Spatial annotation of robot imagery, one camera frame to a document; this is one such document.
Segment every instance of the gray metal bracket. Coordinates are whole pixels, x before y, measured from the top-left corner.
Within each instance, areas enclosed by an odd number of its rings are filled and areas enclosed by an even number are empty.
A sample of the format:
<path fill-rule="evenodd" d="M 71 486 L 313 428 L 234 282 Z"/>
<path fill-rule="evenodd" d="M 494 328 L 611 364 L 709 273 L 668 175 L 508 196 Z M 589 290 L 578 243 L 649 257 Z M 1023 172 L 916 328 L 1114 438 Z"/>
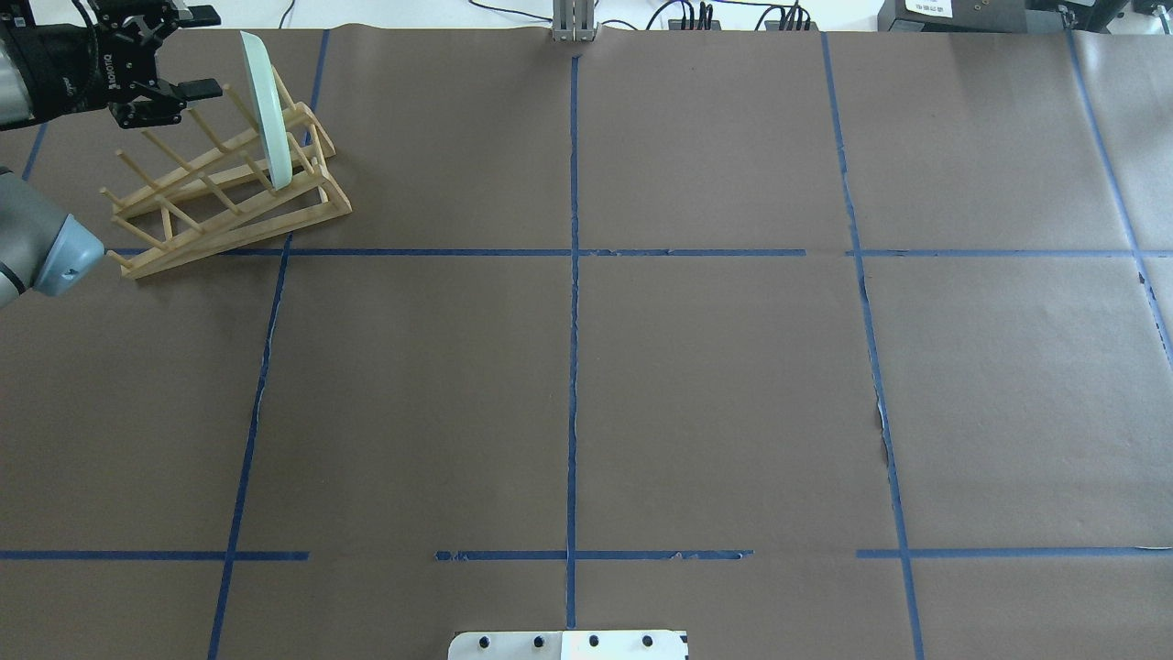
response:
<path fill-rule="evenodd" d="M 595 0 L 554 0 L 555 41 L 595 41 Z"/>

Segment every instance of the metal bracket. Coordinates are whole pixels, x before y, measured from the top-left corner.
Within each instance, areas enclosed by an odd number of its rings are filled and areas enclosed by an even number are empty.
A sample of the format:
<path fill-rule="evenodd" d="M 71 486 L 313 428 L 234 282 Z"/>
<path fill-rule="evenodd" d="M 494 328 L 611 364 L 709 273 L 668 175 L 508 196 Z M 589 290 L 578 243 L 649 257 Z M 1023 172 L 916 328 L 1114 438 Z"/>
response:
<path fill-rule="evenodd" d="M 461 633 L 448 660 L 687 660 L 679 631 Z"/>
<path fill-rule="evenodd" d="M 554 0 L 555 41 L 595 41 L 595 0 Z"/>

